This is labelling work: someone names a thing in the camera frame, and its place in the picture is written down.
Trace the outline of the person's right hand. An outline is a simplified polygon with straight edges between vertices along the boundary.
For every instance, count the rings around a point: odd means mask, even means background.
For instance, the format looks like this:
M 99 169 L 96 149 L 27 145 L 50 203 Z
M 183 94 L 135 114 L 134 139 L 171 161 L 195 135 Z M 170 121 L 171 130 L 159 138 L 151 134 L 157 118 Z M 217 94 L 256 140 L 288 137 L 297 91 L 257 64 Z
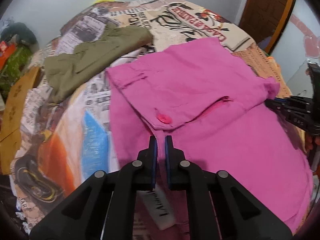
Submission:
M 313 148 L 314 144 L 320 145 L 320 137 L 314 137 L 313 135 L 310 135 L 309 133 L 305 133 L 305 150 L 309 153 Z

